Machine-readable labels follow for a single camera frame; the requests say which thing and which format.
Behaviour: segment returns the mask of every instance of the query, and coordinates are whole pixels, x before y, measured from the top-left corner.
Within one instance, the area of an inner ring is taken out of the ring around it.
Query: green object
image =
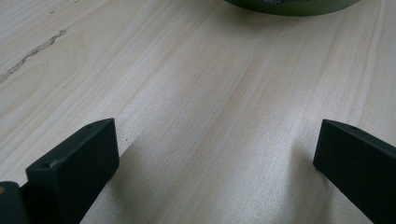
[[[350,7],[360,0],[225,0],[253,11],[281,16],[316,16]]]

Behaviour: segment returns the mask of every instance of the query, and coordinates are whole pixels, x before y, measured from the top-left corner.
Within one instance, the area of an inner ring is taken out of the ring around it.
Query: dark mark on wood
[[[53,45],[53,43],[55,43],[55,40],[63,35],[65,35],[67,33],[67,28],[60,31],[59,34],[51,37],[49,40],[47,40],[44,44],[38,46],[35,49],[32,49],[29,51],[29,53],[24,56],[17,64],[15,64],[15,66],[13,66],[11,69],[9,69],[8,71],[6,71],[5,73],[0,75],[0,83],[3,83],[4,81],[6,81],[6,79],[11,76],[13,73],[15,73],[16,71],[18,71],[21,66],[23,66],[23,64],[26,62],[26,60],[31,57],[31,56],[35,56],[37,55],[37,53],[43,49],[46,49],[47,47]]]

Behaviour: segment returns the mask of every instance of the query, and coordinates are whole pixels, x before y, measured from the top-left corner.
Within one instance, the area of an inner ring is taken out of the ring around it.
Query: wooden table
[[[115,118],[120,169],[83,223],[370,223],[312,160],[323,119],[396,145],[395,11],[1,1],[1,180]]]

